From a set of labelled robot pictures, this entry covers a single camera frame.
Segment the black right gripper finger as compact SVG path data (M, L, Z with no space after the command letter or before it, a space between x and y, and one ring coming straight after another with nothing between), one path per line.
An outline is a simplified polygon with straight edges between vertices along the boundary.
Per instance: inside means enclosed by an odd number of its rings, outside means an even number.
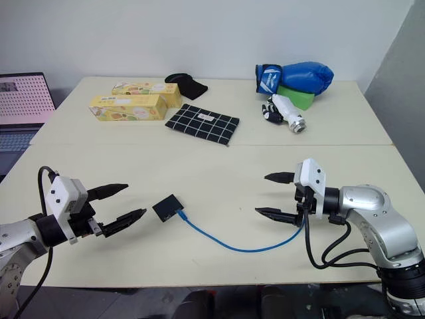
M290 184L294 182L295 173L293 172L276 172L264 176L264 179L276 183Z
M296 227L301 227L303 217L300 214L284 213L280 209L271 207L256 207L255 211L259 214L277 222L287 223Z

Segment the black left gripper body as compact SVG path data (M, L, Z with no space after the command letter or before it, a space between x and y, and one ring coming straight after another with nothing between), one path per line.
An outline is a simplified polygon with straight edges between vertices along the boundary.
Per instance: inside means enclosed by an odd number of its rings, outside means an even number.
M102 226L94 219L96 212L89 202L83 204L79 213L70 214L69 225L76 237L100 236Z

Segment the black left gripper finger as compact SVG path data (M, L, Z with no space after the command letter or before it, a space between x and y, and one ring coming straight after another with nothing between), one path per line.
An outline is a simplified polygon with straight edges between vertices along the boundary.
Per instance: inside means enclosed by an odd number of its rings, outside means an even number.
M102 226L102 234L110 237L137 222L146 213L147 209L136 209L119 216L114 222Z
M116 193L126 189L129 187L126 183L111 183L107 185L102 185L99 187L95 187L93 189L89 189L87 191L88 197L87 202L91 202L94 200L102 200L107 197L111 197Z

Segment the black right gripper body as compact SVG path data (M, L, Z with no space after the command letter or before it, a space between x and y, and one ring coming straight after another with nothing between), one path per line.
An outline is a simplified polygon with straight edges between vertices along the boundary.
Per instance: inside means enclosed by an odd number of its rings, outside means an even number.
M301 227L303 222L304 212L307 211L309 215L316 213L316 198L314 191L310 187L297 186L295 192L296 203L296 223L297 227Z

